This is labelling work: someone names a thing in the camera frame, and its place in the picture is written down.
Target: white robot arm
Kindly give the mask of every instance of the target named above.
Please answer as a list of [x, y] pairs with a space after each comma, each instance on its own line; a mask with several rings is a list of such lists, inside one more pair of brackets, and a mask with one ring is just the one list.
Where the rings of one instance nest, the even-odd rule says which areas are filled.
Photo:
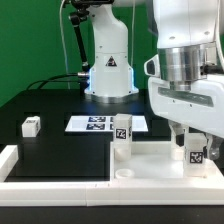
[[[127, 7], [141, 4], [143, 1], [117, 0], [114, 5]], [[91, 19], [94, 31], [95, 63], [89, 70], [89, 87], [85, 90], [85, 95], [88, 99], [103, 103], [125, 102], [129, 98], [135, 98], [138, 93], [138, 89], [134, 86], [133, 69], [128, 63], [128, 30], [124, 23], [114, 17], [113, 2], [113, 0], [71, 0], [77, 9], [77, 12], [70, 16], [76, 34], [77, 21], [79, 25], [82, 20], [87, 19], [87, 16]], [[85, 55], [82, 61], [85, 67], [87, 61]]]
[[[219, 59], [223, 64], [219, 31], [224, 32], [224, 23], [219, 21], [224, 1], [149, 0], [148, 4], [153, 4], [157, 24], [157, 30], [150, 30], [158, 32], [158, 55], [145, 63], [146, 74], [152, 76], [152, 109], [176, 124], [207, 133], [208, 157], [217, 159], [224, 138], [224, 76], [206, 69], [223, 70], [218, 64]], [[210, 144], [215, 138], [217, 147]]]

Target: green wall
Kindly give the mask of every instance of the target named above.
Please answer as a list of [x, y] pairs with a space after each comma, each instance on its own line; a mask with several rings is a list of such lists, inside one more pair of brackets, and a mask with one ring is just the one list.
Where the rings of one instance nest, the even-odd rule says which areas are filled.
[[[65, 73], [59, 27], [61, 0], [0, 1], [0, 106], [36, 80]], [[80, 71], [75, 34], [67, 19], [74, 8], [63, 11], [70, 72]], [[131, 30], [132, 9], [114, 9], [116, 17]], [[94, 42], [91, 23], [81, 25], [89, 61], [93, 64]], [[144, 62], [156, 52], [156, 40], [147, 31], [145, 6], [136, 8], [134, 69], [136, 86], [146, 87]], [[50, 84], [48, 88], [67, 88]]]

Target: black table surface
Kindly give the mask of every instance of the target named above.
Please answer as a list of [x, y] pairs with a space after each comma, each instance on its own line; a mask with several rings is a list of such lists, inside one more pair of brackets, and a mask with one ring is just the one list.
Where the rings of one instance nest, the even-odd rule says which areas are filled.
[[[6, 181], [109, 180], [109, 144], [112, 133], [65, 133], [72, 115], [117, 113], [144, 115], [148, 132], [133, 133], [133, 141], [170, 140], [165, 119], [151, 110], [147, 91], [122, 104], [86, 100], [79, 90], [29, 90], [0, 108], [0, 150], [15, 144], [19, 161]], [[21, 125], [28, 116], [40, 116], [36, 138], [23, 138]], [[3, 223], [224, 223], [224, 206], [109, 206], [2, 207]]]

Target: small white block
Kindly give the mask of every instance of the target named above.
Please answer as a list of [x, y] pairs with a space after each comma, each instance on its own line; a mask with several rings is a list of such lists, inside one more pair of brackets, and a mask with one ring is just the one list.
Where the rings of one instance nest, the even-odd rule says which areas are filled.
[[203, 147], [206, 145], [207, 139], [204, 134], [188, 133], [185, 135], [184, 176], [205, 176], [206, 166]]
[[114, 149], [115, 159], [125, 161], [131, 159], [132, 115], [117, 114], [114, 117]]
[[40, 117], [28, 117], [22, 124], [23, 137], [36, 137], [40, 128]]

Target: cable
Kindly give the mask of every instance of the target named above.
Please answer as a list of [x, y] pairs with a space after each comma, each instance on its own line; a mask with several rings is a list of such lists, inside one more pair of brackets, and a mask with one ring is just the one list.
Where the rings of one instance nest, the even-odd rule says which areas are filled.
[[43, 86], [45, 86], [50, 80], [55, 80], [55, 79], [62, 79], [62, 78], [67, 78], [67, 77], [77, 77], [78, 74], [74, 73], [74, 74], [67, 74], [67, 75], [57, 75], [57, 76], [53, 76], [49, 79], [47, 79], [45, 82], [43, 82], [41, 85], [38, 86], [37, 89], [41, 89]]
[[204, 66], [205, 74], [223, 74], [223, 68], [219, 65], [205, 65]]
[[77, 83], [86, 83], [86, 81], [83, 81], [83, 80], [80, 80], [80, 81], [71, 81], [71, 80], [39, 80], [39, 81], [36, 81], [36, 82], [33, 82], [31, 83], [27, 88], [26, 90], [30, 90], [30, 87], [32, 87], [33, 85], [37, 84], [37, 83], [41, 83], [41, 82], [46, 82], [49, 83], [49, 82], [77, 82]]
[[223, 59], [222, 45], [220, 41], [220, 30], [219, 30], [220, 10], [221, 10], [221, 1], [218, 0], [218, 15], [217, 15], [217, 21], [216, 21], [216, 28], [215, 28], [215, 39], [216, 39], [216, 48], [217, 48], [220, 64], [222, 66], [222, 69], [224, 70], [224, 59]]
[[132, 11], [132, 42], [131, 42], [131, 67], [133, 68], [134, 59], [134, 40], [135, 40], [135, 0], [133, 1], [133, 11]]
[[68, 69], [68, 57], [67, 57], [67, 50], [66, 50], [66, 45], [65, 45], [65, 36], [64, 36], [64, 27], [63, 27], [63, 21], [62, 21], [62, 9], [63, 5], [66, 0], [62, 0], [60, 10], [59, 10], [59, 20], [60, 20], [60, 30], [61, 30], [61, 40], [62, 40], [62, 47], [63, 47], [63, 53], [64, 53], [64, 60], [65, 60], [65, 71], [66, 74], [68, 74], [69, 69]]

